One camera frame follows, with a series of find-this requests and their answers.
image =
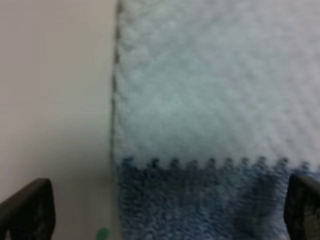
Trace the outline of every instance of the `beige wall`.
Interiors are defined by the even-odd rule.
[[[57,240],[115,236],[108,161],[116,0],[0,1],[0,201],[53,182]]]

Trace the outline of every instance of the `fabric texture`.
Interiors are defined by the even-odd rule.
[[[125,239],[286,238],[289,175],[319,172],[320,1],[120,6],[113,152]]]

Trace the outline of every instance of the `green object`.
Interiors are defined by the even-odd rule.
[[[95,239],[106,240],[109,237],[109,235],[110,235],[109,229],[106,227],[103,227],[96,233]]]

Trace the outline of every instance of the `white surface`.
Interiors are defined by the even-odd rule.
[[[320,1],[124,0],[116,155],[320,163]]]
[[[0,200],[49,177],[57,240],[95,239],[117,219],[108,155],[115,8],[0,1]]]

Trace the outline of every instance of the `towel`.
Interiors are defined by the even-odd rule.
[[[124,238],[287,239],[290,174],[320,176],[320,1],[120,6]]]

